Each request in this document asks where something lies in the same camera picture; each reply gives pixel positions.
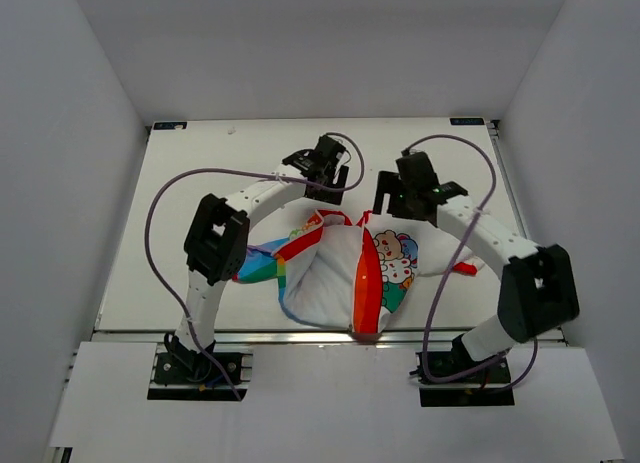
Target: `red stripe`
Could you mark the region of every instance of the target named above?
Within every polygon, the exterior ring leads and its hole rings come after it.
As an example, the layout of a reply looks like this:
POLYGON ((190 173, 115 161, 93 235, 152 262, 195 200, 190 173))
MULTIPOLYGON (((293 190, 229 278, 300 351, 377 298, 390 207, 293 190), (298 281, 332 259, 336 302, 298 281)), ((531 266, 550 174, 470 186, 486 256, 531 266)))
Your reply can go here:
POLYGON ((369 223, 369 217, 371 216, 371 214, 373 213, 373 210, 367 210, 362 214, 362 218, 360 218, 358 220, 358 223, 356 223, 356 226, 363 226, 366 225, 367 223, 369 223))
POLYGON ((353 329, 356 333, 377 333, 382 303, 382 271, 378 251, 367 229, 362 239, 354 300, 353 329))
POLYGON ((453 271, 462 273, 463 275, 476 276, 476 274, 478 273, 478 268, 476 268, 474 265, 470 265, 469 263, 460 262, 455 264, 455 266, 453 267, 453 271))
POLYGON ((320 226, 315 230, 310 231, 309 233, 305 233, 302 236, 299 236, 295 240, 287 243, 282 248, 278 250, 278 255, 281 256, 285 261, 289 261, 294 256, 302 253, 304 250, 309 248, 310 246, 315 245, 322 238, 322 232, 324 227, 320 226))

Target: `black clamp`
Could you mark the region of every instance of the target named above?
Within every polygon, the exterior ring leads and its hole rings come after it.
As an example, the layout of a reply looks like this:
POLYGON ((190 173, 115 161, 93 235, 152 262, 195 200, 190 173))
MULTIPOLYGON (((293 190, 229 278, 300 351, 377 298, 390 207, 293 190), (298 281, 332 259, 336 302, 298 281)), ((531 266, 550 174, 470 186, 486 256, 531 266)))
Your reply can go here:
POLYGON ((381 171, 373 203, 373 213, 381 214, 385 195, 389 195, 387 213, 396 218, 429 221, 437 226, 437 207, 454 196, 468 195, 454 181, 440 184, 431 160, 424 152, 402 152, 396 160, 398 173, 381 171))
MULTIPOLYGON (((313 150, 301 150, 287 156, 282 160, 284 165, 291 165, 300 170, 307 180, 329 188, 344 188, 347 183, 349 167, 342 165, 336 176, 336 168, 340 158, 346 151, 345 147, 328 135, 318 139, 318 144, 313 150)), ((307 186, 306 198, 323 201, 333 205, 342 203, 343 192, 321 190, 313 186, 307 186)))

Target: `black label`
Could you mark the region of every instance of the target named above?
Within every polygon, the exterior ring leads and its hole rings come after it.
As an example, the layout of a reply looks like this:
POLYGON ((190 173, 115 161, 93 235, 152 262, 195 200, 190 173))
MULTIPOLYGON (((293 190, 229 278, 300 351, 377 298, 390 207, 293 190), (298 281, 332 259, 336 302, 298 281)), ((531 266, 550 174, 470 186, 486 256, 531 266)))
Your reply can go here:
POLYGON ((153 124, 154 130, 185 130, 186 121, 158 121, 153 124))
POLYGON ((453 126, 484 126, 482 118, 449 118, 453 126))

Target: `white platform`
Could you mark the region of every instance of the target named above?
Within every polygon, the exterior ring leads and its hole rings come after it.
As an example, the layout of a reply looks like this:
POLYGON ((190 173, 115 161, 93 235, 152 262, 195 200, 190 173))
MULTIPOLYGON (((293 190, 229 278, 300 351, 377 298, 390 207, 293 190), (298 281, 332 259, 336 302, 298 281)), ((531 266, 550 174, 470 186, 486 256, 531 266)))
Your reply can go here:
MULTIPOLYGON (((51 446, 72 463, 622 458, 582 349, 542 349, 515 406, 421 408, 411 349, 258 347, 237 402, 147 401, 156 345, 83 343, 51 446)), ((519 372, 528 349, 508 357, 519 372)))
MULTIPOLYGON (((364 153, 367 168, 363 184, 347 193, 341 206, 342 211, 354 218, 371 209, 378 171, 395 171, 400 151, 422 136, 451 133, 466 137, 496 161, 486 127, 451 126, 447 118, 202 121, 189 122, 185 130, 152 131, 98 329, 174 330, 180 321, 180 308, 152 275, 143 251, 144 220, 151 199, 163 183, 182 171, 203 166, 268 173, 283 157, 315 146, 318 137, 327 131, 348 134, 364 153)), ((455 180, 480 200, 489 188, 490 178, 479 155, 450 140, 432 141, 424 148, 441 181, 455 180)), ((359 171, 355 155, 350 167, 353 181, 359 171)), ((223 196, 248 183, 239 177, 195 176, 178 183, 161 201, 152 227, 152 252, 160 270, 178 291, 187 286, 182 244, 200 199, 208 193, 223 196)), ((250 235, 250 242, 286 236, 278 229, 293 229, 307 219, 313 208, 327 206, 311 200, 294 202, 258 225, 250 235)), ((502 178, 488 207, 496 218, 517 231, 502 178)), ((421 328, 437 284, 438 277, 418 278, 389 328, 421 328)), ((476 325, 495 312, 498 290, 498 279, 488 268, 476 277, 453 275, 435 326, 476 325)), ((278 305, 275 281, 227 285, 216 327, 251 331, 308 329, 284 316, 278 305)))

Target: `black mounting bracket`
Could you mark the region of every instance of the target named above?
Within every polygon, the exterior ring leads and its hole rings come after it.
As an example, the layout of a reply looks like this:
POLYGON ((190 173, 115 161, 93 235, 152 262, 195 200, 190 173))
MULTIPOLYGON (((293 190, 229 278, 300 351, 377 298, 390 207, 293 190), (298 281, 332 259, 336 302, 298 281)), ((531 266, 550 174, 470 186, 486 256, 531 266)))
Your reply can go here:
POLYGON ((231 279, 247 253, 247 212, 236 211, 226 201, 212 194, 202 198, 184 242, 189 270, 204 275, 209 285, 231 279), (222 235, 214 230, 221 226, 222 235))
POLYGON ((507 334, 525 343, 580 314, 571 260, 559 245, 510 258, 502 270, 498 319, 507 334))
MULTIPOLYGON (((342 165, 338 170, 337 179, 336 168, 345 151, 345 147, 340 142, 328 135, 323 135, 318 139, 318 144, 313 150, 297 151, 283 159, 282 163, 297 168, 302 176, 313 183, 342 189, 347 183, 349 167, 342 165)), ((343 194, 341 191, 326 191, 307 186, 304 196, 312 200, 340 205, 343 194)))

